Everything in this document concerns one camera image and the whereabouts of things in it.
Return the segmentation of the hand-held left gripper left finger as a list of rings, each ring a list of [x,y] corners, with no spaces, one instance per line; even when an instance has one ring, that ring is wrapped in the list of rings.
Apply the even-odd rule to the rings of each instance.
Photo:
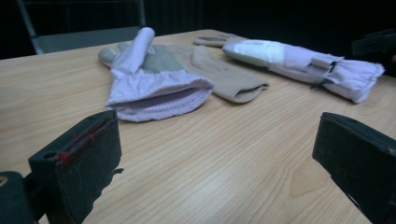
[[[117,112],[100,112],[76,124],[29,159],[46,196],[50,224],[81,224],[121,158]]]

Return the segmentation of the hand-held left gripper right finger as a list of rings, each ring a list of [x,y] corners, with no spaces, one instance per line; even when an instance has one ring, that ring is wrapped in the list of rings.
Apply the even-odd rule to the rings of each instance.
[[[373,224],[396,224],[396,140],[325,112],[312,157]]]

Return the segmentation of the purple white ski glove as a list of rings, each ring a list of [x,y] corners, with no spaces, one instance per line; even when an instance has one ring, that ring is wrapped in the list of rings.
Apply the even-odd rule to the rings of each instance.
[[[113,77],[106,108],[115,109],[120,119],[140,122],[184,115],[213,91],[208,78],[188,72],[164,46],[154,46],[153,37],[154,31],[145,27],[131,43],[98,53]]]
[[[222,51],[236,60],[266,67],[284,77],[323,86],[355,104],[365,101],[385,73],[380,63],[344,57],[268,40],[241,40],[225,44]]]

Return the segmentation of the beige knit glove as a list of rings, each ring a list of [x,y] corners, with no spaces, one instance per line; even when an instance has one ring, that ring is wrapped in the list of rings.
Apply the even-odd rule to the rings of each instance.
[[[197,46],[221,48],[228,43],[245,40],[244,37],[233,34],[217,34],[198,36],[193,39],[193,44]]]
[[[237,104],[254,100],[269,87],[263,78],[212,57],[207,47],[167,46],[167,50],[189,71],[213,81],[213,92]]]

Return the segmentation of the grey metal stand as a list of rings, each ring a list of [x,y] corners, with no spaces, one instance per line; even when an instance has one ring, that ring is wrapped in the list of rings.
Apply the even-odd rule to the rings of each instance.
[[[146,25],[144,0],[16,0],[37,54],[132,40]]]

